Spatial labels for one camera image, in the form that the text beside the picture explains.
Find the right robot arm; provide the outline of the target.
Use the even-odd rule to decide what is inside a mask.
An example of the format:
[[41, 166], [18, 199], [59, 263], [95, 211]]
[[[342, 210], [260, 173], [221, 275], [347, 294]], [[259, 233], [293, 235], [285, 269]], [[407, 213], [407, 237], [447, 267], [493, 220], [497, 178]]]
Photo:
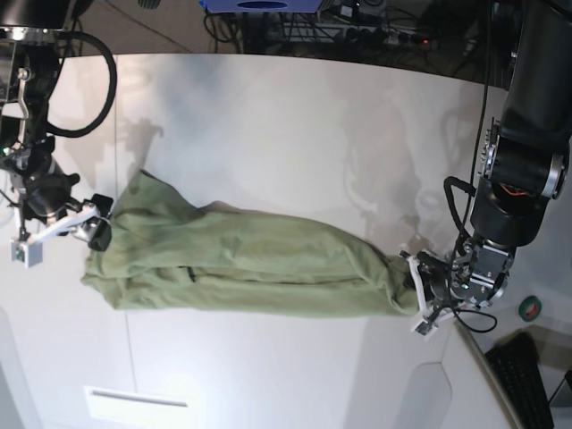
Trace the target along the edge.
[[[94, 251], [108, 247], [113, 200], [96, 194], [79, 202], [72, 188], [78, 174], [67, 174], [55, 161], [58, 137], [78, 139], [98, 128], [110, 113], [117, 89], [117, 67], [110, 49], [78, 29], [89, 1], [3, 1], [1, 3], [1, 106], [16, 105], [21, 116], [1, 116], [1, 170], [14, 197], [1, 199], [13, 211], [18, 236], [16, 256], [49, 235], [72, 234]], [[73, 41], [93, 46], [104, 58], [108, 89], [99, 114], [88, 125], [66, 130], [48, 120], [49, 103], [72, 53]]]

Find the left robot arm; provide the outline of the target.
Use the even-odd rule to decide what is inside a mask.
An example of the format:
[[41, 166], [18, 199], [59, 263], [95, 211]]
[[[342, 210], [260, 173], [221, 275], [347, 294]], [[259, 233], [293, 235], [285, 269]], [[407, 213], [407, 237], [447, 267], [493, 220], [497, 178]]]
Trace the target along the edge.
[[484, 308], [519, 248], [537, 236], [570, 164], [571, 3], [528, 1], [502, 114], [487, 131], [476, 184], [443, 182], [458, 230], [451, 254], [408, 263], [420, 308]]

